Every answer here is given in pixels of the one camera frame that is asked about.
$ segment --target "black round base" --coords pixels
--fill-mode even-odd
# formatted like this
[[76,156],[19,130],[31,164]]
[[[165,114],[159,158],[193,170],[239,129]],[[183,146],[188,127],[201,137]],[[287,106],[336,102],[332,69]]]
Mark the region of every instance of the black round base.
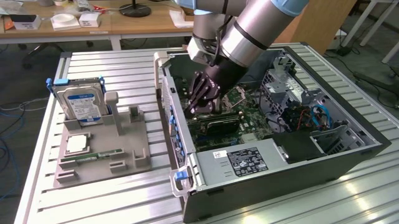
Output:
[[120,6],[120,8],[124,9],[120,9],[119,12],[129,17],[144,17],[151,14],[151,8],[145,5],[136,4],[136,8],[133,8],[132,4],[127,4]]

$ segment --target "metal table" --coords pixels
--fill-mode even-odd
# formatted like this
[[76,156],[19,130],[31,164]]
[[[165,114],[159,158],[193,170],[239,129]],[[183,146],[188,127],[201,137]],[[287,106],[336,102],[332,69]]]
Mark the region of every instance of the metal table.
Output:
[[[359,164],[339,180],[219,215],[203,223],[391,223],[399,220],[399,121],[332,67],[311,47],[288,45],[320,74],[392,145]],[[152,55],[145,49],[73,53],[60,59],[56,78],[103,75],[108,91],[117,91],[119,110],[140,105],[145,112],[153,170],[141,174],[53,189],[64,114],[51,96],[15,223],[181,222],[179,199],[171,193],[169,160],[153,88]],[[297,68],[311,87],[311,78]]]

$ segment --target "floor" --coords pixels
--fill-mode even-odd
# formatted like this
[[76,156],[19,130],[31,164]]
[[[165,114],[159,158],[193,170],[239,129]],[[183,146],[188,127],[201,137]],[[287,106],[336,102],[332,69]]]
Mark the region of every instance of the floor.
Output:
[[[353,26],[359,15],[348,17],[344,22],[343,29],[349,30]],[[368,27],[372,21],[365,21],[359,35],[365,27]],[[380,63],[380,60],[388,53],[392,46],[399,40],[399,34],[389,31],[387,28],[380,27],[375,36],[372,37],[368,45],[360,47],[357,42],[353,46],[359,49],[360,55],[349,53],[345,57],[339,57],[351,70],[361,72],[368,76],[384,81],[387,83],[393,80],[388,78],[391,73],[389,67]],[[183,37],[180,38],[156,38],[137,39],[132,41],[124,41],[124,49],[140,48],[161,48],[161,47],[179,47],[184,43]],[[108,41],[93,41],[93,47],[88,48],[85,42],[69,42],[60,43],[59,45],[65,51],[81,52],[81,51],[103,51],[111,50],[111,43]],[[15,44],[8,46],[8,49],[0,53],[0,105],[8,102],[25,102],[35,98],[44,98],[48,96],[48,90],[45,89],[45,79],[53,77],[57,61],[59,52],[55,49],[45,49],[31,61],[32,69],[24,70],[20,65],[20,60],[27,54],[28,50],[32,50],[36,44],[28,44],[27,50],[20,50]],[[351,72],[345,69],[343,63],[335,58],[328,58],[328,61],[336,66],[336,68],[352,78]],[[399,54],[395,55],[389,61],[391,66],[399,67]],[[365,92],[376,98],[376,91],[367,83],[359,83],[359,86],[365,90]],[[395,97],[388,92],[383,92],[380,100],[385,104],[395,104]],[[37,101],[28,106],[28,109],[39,108],[45,106],[45,101]],[[399,118],[399,111],[387,108],[387,110]],[[21,111],[13,111],[13,115],[19,115]],[[24,186],[24,180],[28,174],[29,161],[33,154],[36,139],[39,135],[41,120],[44,116],[44,110],[25,112],[25,124],[20,131],[6,139],[6,144],[9,149],[13,151],[16,157],[16,163],[19,165],[21,182],[17,189],[12,192],[11,196],[0,201],[0,222],[4,224],[12,223],[15,219],[15,214],[17,211],[20,194]],[[6,127],[13,122],[9,117],[0,116],[0,129]],[[8,192],[13,187],[16,180],[15,169],[12,164],[0,173],[0,197]]]

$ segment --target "robotic arm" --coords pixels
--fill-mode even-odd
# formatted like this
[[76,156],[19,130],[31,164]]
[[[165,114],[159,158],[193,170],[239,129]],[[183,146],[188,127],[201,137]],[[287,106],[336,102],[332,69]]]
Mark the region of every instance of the robotic arm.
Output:
[[208,65],[195,72],[185,115],[217,113],[220,97],[236,85],[308,0],[175,1],[196,9],[188,53],[193,61]]

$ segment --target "green circuit board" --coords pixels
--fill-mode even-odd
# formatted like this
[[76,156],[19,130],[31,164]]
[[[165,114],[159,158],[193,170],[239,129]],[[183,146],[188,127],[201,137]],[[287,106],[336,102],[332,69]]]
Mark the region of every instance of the green circuit board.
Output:
[[[177,93],[181,107],[188,105],[188,84],[181,80]],[[197,152],[265,139],[272,129],[256,102],[259,92],[235,87],[224,96],[220,115],[197,115],[187,119]]]

